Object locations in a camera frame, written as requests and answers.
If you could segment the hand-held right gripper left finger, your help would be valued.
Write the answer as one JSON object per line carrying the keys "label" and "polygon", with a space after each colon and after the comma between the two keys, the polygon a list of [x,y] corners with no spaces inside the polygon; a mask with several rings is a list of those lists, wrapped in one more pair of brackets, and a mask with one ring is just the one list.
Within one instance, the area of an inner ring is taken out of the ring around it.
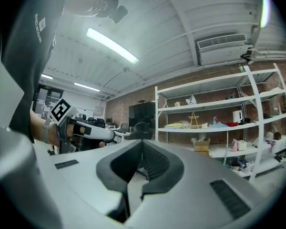
{"label": "hand-held right gripper left finger", "polygon": [[96,165],[96,174],[104,186],[122,196],[116,209],[109,212],[112,219],[124,223],[131,215],[128,200],[128,183],[142,159],[142,140],[135,140],[120,150],[105,156]]}

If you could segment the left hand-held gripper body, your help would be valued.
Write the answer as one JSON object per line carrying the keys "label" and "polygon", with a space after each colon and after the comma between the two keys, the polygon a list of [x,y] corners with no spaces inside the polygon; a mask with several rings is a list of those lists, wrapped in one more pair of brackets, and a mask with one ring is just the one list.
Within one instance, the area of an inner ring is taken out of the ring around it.
{"label": "left hand-held gripper body", "polygon": [[84,114],[63,98],[52,107],[50,117],[57,125],[59,154],[96,149],[100,142],[109,143],[115,137],[114,131],[87,121]]}

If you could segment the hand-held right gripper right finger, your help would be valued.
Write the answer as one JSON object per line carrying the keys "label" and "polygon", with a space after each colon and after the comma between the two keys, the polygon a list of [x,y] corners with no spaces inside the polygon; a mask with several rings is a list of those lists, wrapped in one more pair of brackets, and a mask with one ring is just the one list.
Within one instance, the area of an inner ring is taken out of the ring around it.
{"label": "hand-held right gripper right finger", "polygon": [[184,162],[169,144],[141,139],[141,168],[147,184],[142,187],[141,200],[145,196],[169,192],[184,175]]}

